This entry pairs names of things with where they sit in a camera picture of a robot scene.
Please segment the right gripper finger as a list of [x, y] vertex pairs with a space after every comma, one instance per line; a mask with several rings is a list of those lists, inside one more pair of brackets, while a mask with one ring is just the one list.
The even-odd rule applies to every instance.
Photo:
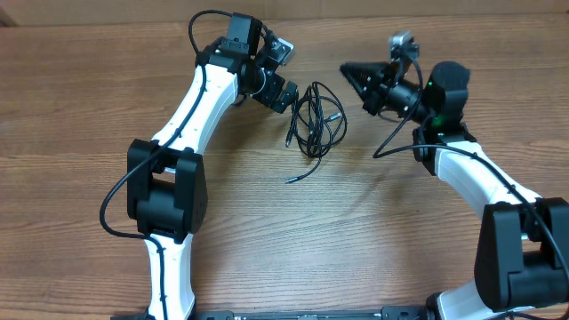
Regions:
[[389, 84], [386, 75], [387, 62], [346, 62], [340, 72], [353, 87], [376, 87]]
[[382, 73], [349, 74], [349, 82], [361, 100], [367, 100], [371, 98], [373, 94], [377, 94], [382, 99], [386, 97], [387, 77]]

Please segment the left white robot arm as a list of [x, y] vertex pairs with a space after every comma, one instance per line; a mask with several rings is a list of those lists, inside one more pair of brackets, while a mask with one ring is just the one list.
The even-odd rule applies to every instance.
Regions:
[[228, 33], [196, 53], [193, 82], [167, 124], [128, 149], [127, 213], [150, 263], [147, 319], [188, 319], [194, 310], [191, 245], [208, 205], [204, 152], [220, 119], [239, 97], [283, 113], [297, 92], [276, 73], [293, 44], [253, 16], [229, 17]]

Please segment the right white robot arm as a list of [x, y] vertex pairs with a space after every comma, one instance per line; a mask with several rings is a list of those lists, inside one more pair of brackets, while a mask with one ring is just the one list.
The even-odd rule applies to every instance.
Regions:
[[528, 318], [528, 309], [568, 301], [568, 203], [543, 198], [508, 176], [463, 122], [470, 72], [435, 65], [426, 84], [405, 80], [409, 65], [347, 62], [340, 71], [371, 115], [395, 111], [418, 123], [409, 150], [451, 186], [481, 220], [471, 281], [434, 293], [420, 319]]

